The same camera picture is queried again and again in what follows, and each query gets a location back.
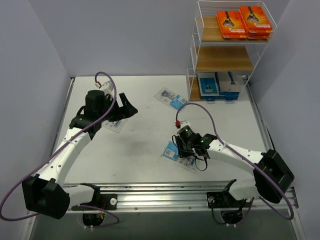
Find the grey blue Harry's box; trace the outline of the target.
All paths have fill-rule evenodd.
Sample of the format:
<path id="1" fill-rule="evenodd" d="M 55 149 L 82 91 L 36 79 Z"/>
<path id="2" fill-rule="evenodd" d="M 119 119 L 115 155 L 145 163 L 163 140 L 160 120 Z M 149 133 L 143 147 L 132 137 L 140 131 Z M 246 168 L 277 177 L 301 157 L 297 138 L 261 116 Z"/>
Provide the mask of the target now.
<path id="1" fill-rule="evenodd" d="M 219 96 L 214 72 L 199 72 L 197 74 L 197 80 L 201 99 L 214 101 Z"/>

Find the Harry's box white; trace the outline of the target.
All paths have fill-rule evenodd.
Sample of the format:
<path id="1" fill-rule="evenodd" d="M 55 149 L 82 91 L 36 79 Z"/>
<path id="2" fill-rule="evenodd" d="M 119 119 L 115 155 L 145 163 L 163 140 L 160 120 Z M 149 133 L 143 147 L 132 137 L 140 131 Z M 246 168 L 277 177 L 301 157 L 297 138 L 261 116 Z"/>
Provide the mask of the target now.
<path id="1" fill-rule="evenodd" d="M 240 93 L 237 76 L 232 71 L 216 71 L 215 77 L 218 83 L 219 93 L 221 95 L 238 95 Z"/>

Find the orange Gillette box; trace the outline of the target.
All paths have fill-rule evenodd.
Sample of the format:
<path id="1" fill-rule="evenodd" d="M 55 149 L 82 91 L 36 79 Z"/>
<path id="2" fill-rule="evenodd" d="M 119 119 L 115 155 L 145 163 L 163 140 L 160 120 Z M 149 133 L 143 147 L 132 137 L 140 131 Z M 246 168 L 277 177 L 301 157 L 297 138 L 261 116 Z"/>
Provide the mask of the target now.
<path id="1" fill-rule="evenodd" d="M 217 11 L 216 20 L 223 39 L 247 38 L 247 32 L 239 11 Z"/>
<path id="2" fill-rule="evenodd" d="M 248 34 L 269 35 L 273 27 L 261 6 L 243 5 L 239 7 L 242 23 Z"/>
<path id="3" fill-rule="evenodd" d="M 249 40 L 261 40 L 261 41 L 267 41 L 268 39 L 271 38 L 270 34 L 258 34 L 258 33 L 250 33 L 248 32 L 246 34 L 246 37 Z"/>

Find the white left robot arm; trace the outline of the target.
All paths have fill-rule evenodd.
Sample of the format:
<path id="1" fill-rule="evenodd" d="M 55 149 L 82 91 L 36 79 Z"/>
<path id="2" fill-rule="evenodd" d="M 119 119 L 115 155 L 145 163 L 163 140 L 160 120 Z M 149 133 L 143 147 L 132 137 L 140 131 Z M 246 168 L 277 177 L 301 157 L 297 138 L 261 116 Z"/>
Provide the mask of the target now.
<path id="1" fill-rule="evenodd" d="M 77 157 L 101 129 L 103 122 L 128 119 L 138 113 L 124 93 L 120 93 L 119 98 L 122 106 L 108 90 L 90 90 L 86 94 L 85 104 L 71 120 L 52 159 L 22 182 L 27 210 L 61 219 L 69 208 L 95 210 L 102 207 L 103 197 L 98 186 L 81 183 L 64 188 L 64 183 Z"/>

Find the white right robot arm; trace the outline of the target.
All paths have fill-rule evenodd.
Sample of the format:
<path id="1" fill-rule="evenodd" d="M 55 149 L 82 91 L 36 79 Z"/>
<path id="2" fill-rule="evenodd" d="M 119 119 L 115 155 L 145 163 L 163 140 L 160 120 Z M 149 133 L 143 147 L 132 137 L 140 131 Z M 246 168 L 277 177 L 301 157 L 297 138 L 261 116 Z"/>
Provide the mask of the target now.
<path id="1" fill-rule="evenodd" d="M 294 174 L 280 154 L 272 149 L 259 152 L 221 143 L 217 136 L 193 132 L 188 126 L 174 136 L 181 158 L 200 157 L 201 160 L 218 160 L 235 166 L 252 176 L 245 180 L 232 179 L 222 193 L 223 203 L 234 206 L 239 201 L 262 197 L 278 204 L 293 180 Z"/>

